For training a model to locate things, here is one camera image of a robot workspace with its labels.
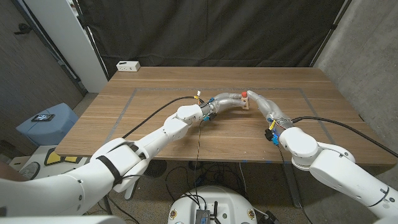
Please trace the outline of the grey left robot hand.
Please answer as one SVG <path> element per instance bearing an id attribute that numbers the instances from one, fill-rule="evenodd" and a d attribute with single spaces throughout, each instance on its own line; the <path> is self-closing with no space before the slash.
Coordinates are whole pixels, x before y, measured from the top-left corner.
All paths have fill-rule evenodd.
<path id="1" fill-rule="evenodd" d="M 200 108 L 205 121 L 212 120 L 219 113 L 234 107 L 244 107 L 245 102 L 241 100 L 240 93 L 220 93 L 211 98 L 207 103 L 202 103 Z"/>

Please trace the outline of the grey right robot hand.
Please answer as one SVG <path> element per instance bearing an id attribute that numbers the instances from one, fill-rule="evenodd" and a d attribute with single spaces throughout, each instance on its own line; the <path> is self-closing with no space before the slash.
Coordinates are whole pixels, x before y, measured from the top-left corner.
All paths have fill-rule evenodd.
<path id="1" fill-rule="evenodd" d="M 251 90 L 247 91 L 247 95 L 252 101 L 256 102 L 258 109 L 270 127 L 279 126 L 282 129 L 287 129 L 293 126 L 292 120 L 272 100 L 264 98 Z"/>

